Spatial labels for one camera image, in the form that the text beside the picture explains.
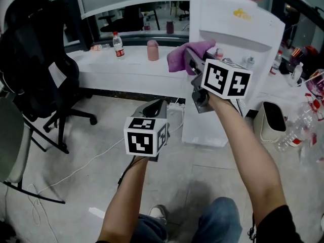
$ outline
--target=knee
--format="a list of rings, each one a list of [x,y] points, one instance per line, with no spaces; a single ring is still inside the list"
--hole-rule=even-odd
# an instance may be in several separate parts
[[[239,219],[235,202],[233,199],[227,197],[219,197],[214,200],[204,216],[218,222],[228,222]]]

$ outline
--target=pink cloth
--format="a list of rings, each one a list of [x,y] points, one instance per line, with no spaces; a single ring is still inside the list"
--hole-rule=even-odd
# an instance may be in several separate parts
[[[185,49],[191,48],[201,59],[203,59],[205,52],[215,45],[216,42],[213,39],[207,40],[205,42],[186,43],[184,45],[181,45],[180,47],[171,51],[167,56],[169,72],[187,70],[189,75],[195,75],[188,63],[185,62]]]

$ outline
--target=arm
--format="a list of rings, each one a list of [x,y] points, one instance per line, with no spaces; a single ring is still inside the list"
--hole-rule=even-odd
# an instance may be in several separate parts
[[[140,211],[142,189],[148,158],[135,163],[125,174],[110,202],[98,241],[130,242]]]
[[[258,226],[274,209],[286,204],[278,168],[234,107],[211,93],[209,96],[210,105],[223,125],[238,171],[248,190]]]

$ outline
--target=black office chair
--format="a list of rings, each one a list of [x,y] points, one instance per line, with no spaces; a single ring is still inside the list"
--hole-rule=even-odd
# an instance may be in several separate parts
[[[184,12],[184,14],[179,16],[179,21],[182,21],[183,18],[189,17],[190,1],[181,1],[179,3],[179,8]]]
[[[125,32],[142,30],[144,27],[143,15],[140,12],[139,5],[125,7],[124,17],[111,21],[111,17],[101,17],[106,19],[108,25],[100,29],[101,32]]]
[[[79,89],[77,63],[64,51],[66,10],[63,0],[14,0],[7,9],[6,30],[0,38],[0,79],[17,94],[14,103],[31,122],[55,112],[43,128],[49,132],[49,126],[59,119],[58,145],[65,149],[63,133],[69,115],[97,123],[93,114],[71,109],[86,95]],[[53,62],[66,76],[60,87],[49,72]]]

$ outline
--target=tiled floor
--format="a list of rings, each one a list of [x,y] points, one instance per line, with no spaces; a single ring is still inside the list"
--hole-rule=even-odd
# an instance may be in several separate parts
[[[65,135],[69,155],[55,148],[43,153],[32,144],[23,187],[33,183],[41,190],[104,152],[123,137],[125,118],[141,104],[139,101],[99,96],[80,102],[76,108],[96,114],[98,124],[91,126],[89,120],[79,117],[68,120]],[[181,123],[181,113],[169,111],[168,120],[170,129],[175,129]],[[37,126],[42,127],[44,122],[37,121]],[[184,144],[181,134],[182,129],[172,133],[159,162],[149,163],[141,213],[147,213],[155,204],[165,205],[170,212],[169,228],[173,241],[190,242],[198,217],[208,204],[219,196],[231,197],[237,204],[243,227],[240,242],[250,242],[247,231],[251,226],[252,206],[230,147]],[[53,129],[49,136],[56,140],[57,129]],[[48,146],[41,138],[36,139]],[[321,236],[319,222],[324,212],[323,173],[318,169],[300,167],[296,151],[280,155],[271,144],[266,148],[279,166],[298,232],[305,242],[317,243]],[[42,201],[59,243],[95,242],[102,219],[90,213],[89,208],[106,210],[129,161],[130,156],[126,155],[124,144],[120,143],[71,178],[42,193],[66,201],[66,205]],[[0,184],[2,217],[5,192],[6,186]],[[44,212],[39,206],[36,209],[40,214],[40,226],[33,222],[32,205],[27,196],[9,189],[7,220],[23,242],[55,242]]]

